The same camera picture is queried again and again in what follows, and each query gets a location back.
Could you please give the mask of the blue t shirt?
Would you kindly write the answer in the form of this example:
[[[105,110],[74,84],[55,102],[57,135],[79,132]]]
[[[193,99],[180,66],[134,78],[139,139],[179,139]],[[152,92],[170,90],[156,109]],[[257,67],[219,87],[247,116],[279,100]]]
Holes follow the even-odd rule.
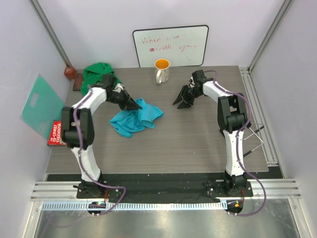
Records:
[[[131,138],[134,133],[141,132],[146,128],[154,129],[156,119],[164,113],[159,108],[147,103],[143,98],[136,100],[142,109],[136,111],[120,111],[110,121],[110,125],[122,137]]]

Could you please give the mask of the white mug orange inside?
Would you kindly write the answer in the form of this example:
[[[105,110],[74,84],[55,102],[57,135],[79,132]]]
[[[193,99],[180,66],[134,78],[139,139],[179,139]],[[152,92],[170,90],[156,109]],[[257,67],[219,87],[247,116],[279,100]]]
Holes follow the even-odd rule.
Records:
[[[156,83],[162,84],[169,80],[170,62],[167,59],[158,59],[155,62]]]

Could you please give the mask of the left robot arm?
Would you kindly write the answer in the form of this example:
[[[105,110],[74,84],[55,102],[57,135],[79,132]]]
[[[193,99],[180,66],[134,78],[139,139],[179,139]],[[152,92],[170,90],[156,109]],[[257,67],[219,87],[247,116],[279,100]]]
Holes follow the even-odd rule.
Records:
[[[118,83],[113,75],[104,74],[100,82],[88,85],[88,93],[78,103],[61,110],[62,141],[76,157],[82,184],[95,198],[102,197],[106,189],[125,190],[123,186],[109,186],[104,183],[93,152],[93,114],[104,102],[117,104],[122,111],[137,111],[142,108],[132,99],[122,83]]]

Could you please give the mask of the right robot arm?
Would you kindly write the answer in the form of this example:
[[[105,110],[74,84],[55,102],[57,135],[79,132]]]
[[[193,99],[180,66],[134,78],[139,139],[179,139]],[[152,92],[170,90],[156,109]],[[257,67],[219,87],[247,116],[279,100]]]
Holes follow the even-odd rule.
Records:
[[[250,105],[241,93],[231,92],[214,78],[207,78],[203,70],[192,73],[189,84],[184,85],[173,104],[186,109],[200,96],[207,96],[217,103],[217,123],[226,144],[226,168],[223,188],[227,195],[237,196],[247,186],[243,162],[243,134],[249,125]]]

